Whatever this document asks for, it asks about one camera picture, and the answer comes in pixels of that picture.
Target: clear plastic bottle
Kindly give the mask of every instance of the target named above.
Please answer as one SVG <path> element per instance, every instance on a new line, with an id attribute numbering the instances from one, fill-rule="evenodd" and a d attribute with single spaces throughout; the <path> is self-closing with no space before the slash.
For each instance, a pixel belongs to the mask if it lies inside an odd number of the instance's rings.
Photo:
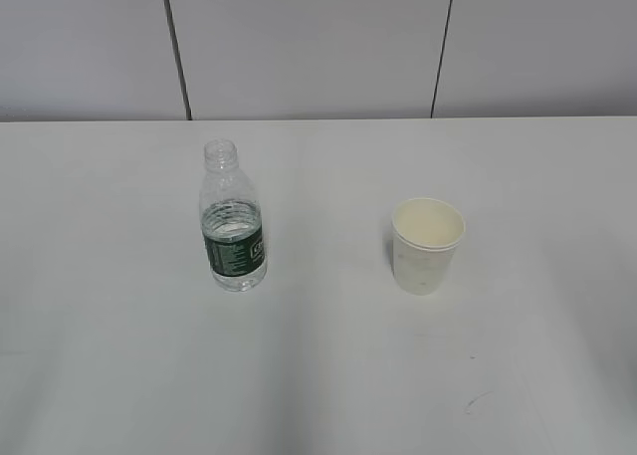
<path id="1" fill-rule="evenodd" d="M 261 209 L 232 141 L 206 144 L 199 220 L 212 276 L 227 291 L 248 291 L 266 275 Z"/>

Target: paper cup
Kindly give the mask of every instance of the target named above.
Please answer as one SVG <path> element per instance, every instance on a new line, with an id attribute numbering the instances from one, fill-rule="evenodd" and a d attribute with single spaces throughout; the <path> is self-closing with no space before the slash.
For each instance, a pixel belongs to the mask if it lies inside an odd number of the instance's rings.
<path id="1" fill-rule="evenodd" d="M 398 205 L 391 224 L 398 286 L 418 296 L 435 291 L 465 234 L 462 215 L 444 201 L 414 198 Z"/>

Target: white wall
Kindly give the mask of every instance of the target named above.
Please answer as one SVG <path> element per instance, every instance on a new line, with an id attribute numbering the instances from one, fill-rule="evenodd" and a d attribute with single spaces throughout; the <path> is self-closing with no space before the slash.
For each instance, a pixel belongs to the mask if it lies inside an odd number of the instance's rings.
<path id="1" fill-rule="evenodd" d="M 635 0 L 454 0 L 434 116 L 637 114 Z M 426 117 L 449 0 L 172 0 L 195 118 Z M 163 0 L 0 0 L 0 120 L 183 119 Z"/>
<path id="2" fill-rule="evenodd" d="M 0 0 L 0 120 L 185 118 L 163 0 Z"/>
<path id="3" fill-rule="evenodd" d="M 429 116 L 449 0 L 171 0 L 195 118 Z"/>
<path id="4" fill-rule="evenodd" d="M 454 0 L 434 116 L 637 114 L 637 0 Z"/>

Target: white table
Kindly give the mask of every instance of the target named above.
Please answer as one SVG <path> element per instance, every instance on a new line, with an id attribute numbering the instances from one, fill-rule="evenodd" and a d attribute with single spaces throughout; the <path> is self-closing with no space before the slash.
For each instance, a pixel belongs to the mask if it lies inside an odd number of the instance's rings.
<path id="1" fill-rule="evenodd" d="M 218 289 L 202 146 L 269 273 Z M 2 455 L 637 453 L 637 118 L 0 124 Z M 393 282 L 400 200 L 468 223 Z"/>

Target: bottle neck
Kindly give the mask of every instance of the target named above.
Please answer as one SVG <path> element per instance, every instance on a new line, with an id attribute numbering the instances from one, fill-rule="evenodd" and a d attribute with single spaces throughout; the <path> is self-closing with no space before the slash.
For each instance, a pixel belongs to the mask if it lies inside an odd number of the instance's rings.
<path id="1" fill-rule="evenodd" d="M 206 170 L 208 172 L 225 172 L 239 167 L 237 147 L 227 139 L 214 139 L 204 148 Z"/>

